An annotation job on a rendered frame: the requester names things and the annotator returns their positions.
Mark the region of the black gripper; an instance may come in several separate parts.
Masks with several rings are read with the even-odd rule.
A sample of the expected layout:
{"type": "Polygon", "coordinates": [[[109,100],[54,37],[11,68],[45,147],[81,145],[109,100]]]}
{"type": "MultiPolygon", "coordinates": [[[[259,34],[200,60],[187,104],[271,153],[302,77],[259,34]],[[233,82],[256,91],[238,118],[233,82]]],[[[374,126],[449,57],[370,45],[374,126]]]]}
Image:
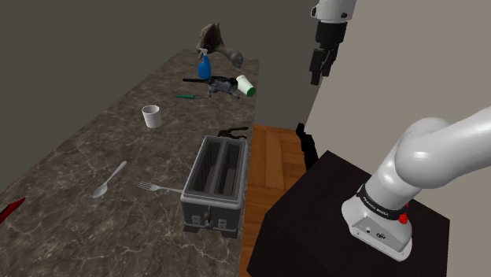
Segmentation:
{"type": "Polygon", "coordinates": [[[321,49],[314,49],[309,71],[312,73],[311,85],[318,86],[321,75],[328,77],[331,67],[337,59],[339,45],[344,41],[347,22],[323,23],[318,22],[315,40],[321,49]]]}

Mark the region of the white cup with green lid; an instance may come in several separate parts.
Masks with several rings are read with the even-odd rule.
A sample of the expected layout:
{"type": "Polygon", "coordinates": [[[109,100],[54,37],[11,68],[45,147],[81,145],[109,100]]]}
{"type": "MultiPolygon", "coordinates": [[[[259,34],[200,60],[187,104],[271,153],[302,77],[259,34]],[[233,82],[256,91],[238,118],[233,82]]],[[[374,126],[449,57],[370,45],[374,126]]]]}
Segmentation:
{"type": "Polygon", "coordinates": [[[256,93],[256,88],[244,75],[240,75],[236,77],[238,82],[238,89],[245,94],[247,97],[252,97],[256,93]]]}

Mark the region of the grey cat figure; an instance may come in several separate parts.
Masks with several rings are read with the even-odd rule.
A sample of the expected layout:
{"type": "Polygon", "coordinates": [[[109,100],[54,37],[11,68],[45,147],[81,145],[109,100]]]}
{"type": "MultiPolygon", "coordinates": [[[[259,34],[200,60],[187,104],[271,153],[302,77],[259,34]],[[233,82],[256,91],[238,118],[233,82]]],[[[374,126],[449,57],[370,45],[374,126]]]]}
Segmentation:
{"type": "Polygon", "coordinates": [[[225,76],[210,76],[207,79],[191,79],[184,78],[183,82],[188,83],[205,83],[207,85],[206,94],[209,98],[217,92],[224,92],[234,98],[239,99],[240,96],[235,93],[238,89],[238,81],[235,78],[225,76]]]}

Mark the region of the black hinged kitchen tool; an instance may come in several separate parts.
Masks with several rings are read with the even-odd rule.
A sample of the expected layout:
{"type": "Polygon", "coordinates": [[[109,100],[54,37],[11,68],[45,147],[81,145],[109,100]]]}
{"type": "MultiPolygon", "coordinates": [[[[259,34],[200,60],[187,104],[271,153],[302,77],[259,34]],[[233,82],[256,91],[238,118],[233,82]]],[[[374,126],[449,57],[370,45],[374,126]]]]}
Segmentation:
{"type": "Polygon", "coordinates": [[[248,127],[233,127],[233,128],[228,128],[224,130],[220,130],[218,132],[218,137],[227,137],[230,139],[247,139],[246,135],[234,135],[234,131],[247,131],[249,128],[248,127]]]}

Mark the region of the brown driftwood sculpture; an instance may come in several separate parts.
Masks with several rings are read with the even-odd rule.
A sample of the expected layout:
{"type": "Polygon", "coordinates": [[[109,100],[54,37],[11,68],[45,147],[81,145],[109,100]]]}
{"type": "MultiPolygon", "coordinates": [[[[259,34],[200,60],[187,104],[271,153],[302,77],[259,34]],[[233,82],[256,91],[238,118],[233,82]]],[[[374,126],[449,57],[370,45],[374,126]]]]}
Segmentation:
{"type": "Polygon", "coordinates": [[[236,49],[225,46],[219,23],[207,24],[202,28],[196,45],[196,52],[199,53],[199,60],[204,56],[200,51],[201,48],[206,49],[209,54],[220,53],[224,55],[234,67],[242,67],[244,61],[242,54],[236,49]]]}

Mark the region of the blue spray bottle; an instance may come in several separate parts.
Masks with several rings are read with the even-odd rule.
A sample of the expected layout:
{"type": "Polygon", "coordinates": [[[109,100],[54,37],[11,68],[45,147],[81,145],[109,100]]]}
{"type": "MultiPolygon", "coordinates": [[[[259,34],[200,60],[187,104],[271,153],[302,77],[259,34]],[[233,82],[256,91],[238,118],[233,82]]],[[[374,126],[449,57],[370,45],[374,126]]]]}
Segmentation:
{"type": "Polygon", "coordinates": [[[208,57],[208,50],[199,48],[202,63],[198,65],[198,76],[202,79],[208,79],[211,76],[211,63],[208,57]]]}

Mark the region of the dark robot stand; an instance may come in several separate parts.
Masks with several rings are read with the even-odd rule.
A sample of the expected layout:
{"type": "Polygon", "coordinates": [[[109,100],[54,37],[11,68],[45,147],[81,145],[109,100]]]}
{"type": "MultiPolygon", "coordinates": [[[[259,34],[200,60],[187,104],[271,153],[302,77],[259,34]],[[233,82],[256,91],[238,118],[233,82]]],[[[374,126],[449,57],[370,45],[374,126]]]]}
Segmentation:
{"type": "Polygon", "coordinates": [[[413,247],[398,262],[349,233],[341,204],[369,173],[327,151],[266,212],[251,277],[447,277],[450,221],[409,203],[413,247]]]}

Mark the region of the grey two-slot toaster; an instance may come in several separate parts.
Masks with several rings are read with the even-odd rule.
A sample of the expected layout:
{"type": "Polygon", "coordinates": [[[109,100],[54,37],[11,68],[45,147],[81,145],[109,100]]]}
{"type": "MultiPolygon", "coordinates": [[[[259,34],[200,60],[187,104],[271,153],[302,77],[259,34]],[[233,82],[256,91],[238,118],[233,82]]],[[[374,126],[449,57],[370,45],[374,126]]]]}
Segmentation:
{"type": "Polygon", "coordinates": [[[247,153],[243,140],[205,136],[180,196],[186,231],[238,237],[247,153]]]}

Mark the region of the silver fork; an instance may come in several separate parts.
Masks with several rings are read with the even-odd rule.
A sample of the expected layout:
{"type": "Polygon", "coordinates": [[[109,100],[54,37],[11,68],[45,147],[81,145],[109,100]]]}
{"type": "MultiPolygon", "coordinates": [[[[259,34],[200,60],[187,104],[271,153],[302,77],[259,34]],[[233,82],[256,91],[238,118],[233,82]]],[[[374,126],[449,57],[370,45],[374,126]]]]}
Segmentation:
{"type": "Polygon", "coordinates": [[[148,191],[167,190],[181,194],[183,191],[175,188],[162,187],[152,183],[139,182],[138,187],[148,191]]]}

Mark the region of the silver spoon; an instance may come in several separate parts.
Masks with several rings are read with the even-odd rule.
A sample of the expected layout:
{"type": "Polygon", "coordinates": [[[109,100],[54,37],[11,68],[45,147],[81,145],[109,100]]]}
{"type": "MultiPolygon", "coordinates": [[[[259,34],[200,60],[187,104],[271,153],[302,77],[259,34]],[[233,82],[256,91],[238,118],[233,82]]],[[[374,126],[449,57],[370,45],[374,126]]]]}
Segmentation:
{"type": "Polygon", "coordinates": [[[116,168],[116,170],[112,173],[112,175],[103,183],[101,184],[95,191],[94,193],[92,194],[92,198],[99,198],[101,197],[102,195],[104,195],[106,193],[106,191],[108,190],[108,183],[109,181],[115,176],[117,175],[124,167],[125,165],[127,164],[126,161],[123,161],[120,163],[120,165],[116,168]]]}

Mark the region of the red and black tool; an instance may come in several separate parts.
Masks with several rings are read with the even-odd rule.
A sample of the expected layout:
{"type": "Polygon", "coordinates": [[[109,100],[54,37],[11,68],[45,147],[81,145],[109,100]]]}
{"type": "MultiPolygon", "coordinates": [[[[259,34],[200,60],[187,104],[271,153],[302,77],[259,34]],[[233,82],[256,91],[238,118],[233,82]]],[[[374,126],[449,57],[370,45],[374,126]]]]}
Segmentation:
{"type": "Polygon", "coordinates": [[[0,212],[0,223],[5,221],[16,209],[18,209],[25,201],[25,198],[21,198],[18,201],[12,202],[8,204],[1,212],[0,212]]]}

